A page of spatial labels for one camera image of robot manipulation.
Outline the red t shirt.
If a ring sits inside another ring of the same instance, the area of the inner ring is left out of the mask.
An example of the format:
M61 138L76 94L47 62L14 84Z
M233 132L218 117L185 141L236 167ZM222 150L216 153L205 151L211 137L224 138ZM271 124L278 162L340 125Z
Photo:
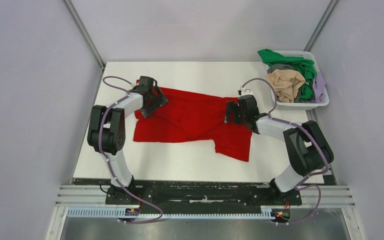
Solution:
M147 143L214 142L214 150L233 159L248 162L252 132L244 125L226 123L227 104L236 97L219 97L202 93L161 88L168 103L152 116L137 110L133 140Z

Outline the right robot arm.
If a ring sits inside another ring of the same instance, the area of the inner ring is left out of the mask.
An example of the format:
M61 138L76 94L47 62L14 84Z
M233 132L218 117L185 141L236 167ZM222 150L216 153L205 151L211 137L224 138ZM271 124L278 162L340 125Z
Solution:
M309 120L296 123L261 113L253 95L243 95L226 104L225 123L245 126L249 131L284 142L288 166L269 183L269 199L282 204L292 190L298 190L312 176L329 170L333 151L319 125Z

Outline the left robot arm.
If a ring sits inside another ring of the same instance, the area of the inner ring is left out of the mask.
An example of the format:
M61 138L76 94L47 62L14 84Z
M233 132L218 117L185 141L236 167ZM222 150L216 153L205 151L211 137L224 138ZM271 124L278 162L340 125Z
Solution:
M125 96L109 105L94 105L91 109L87 143L99 153L110 174L110 187L106 191L106 204L132 204L137 201L134 176L129 170L123 147L126 142L125 120L139 111L144 118L168 103L158 86L149 76L141 76L131 89L123 89Z

